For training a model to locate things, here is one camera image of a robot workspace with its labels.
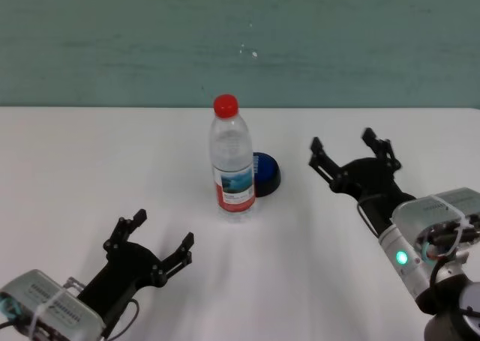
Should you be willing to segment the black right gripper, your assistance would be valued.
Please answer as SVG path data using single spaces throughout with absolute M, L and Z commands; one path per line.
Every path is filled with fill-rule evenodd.
M 401 168 L 389 139 L 378 139 L 367 127 L 362 140 L 376 157 L 354 160 L 341 168 L 325 152 L 318 137 L 311 144 L 309 166 L 319 174 L 334 193 L 347 194 L 357 201 L 362 219 L 376 236 L 392 225 L 394 209 L 404 202 L 414 200 L 395 182 L 395 173 Z

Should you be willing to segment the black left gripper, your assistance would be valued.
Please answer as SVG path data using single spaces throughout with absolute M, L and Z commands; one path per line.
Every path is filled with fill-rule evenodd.
M 169 279 L 192 262 L 192 232 L 163 260 L 145 247 L 127 242 L 146 220 L 145 209 L 139 209 L 132 219 L 118 219 L 112 234 L 104 242 L 104 249 L 109 250 L 107 264 L 78 295 L 78 299 L 103 320 L 103 337 L 112 333 L 127 302 L 137 291 L 149 286 L 165 286 Z

